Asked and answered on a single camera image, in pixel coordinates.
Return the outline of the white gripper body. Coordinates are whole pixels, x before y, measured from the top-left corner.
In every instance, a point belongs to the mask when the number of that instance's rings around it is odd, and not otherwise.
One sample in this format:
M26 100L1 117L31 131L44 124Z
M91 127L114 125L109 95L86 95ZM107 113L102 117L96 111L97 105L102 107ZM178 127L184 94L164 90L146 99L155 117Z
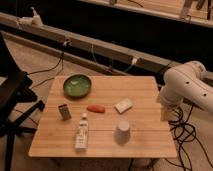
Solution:
M176 109L176 106L161 106L161 120L169 121L172 118L172 113Z

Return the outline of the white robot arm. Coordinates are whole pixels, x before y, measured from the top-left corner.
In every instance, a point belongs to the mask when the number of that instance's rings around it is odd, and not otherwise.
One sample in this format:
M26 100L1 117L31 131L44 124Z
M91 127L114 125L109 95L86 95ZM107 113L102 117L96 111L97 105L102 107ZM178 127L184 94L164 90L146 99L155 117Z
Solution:
M170 119L172 110L179 107L184 98L213 114L213 87L203 82L205 73L206 68L199 61L171 67L164 73L165 85L157 97L162 105L162 121Z

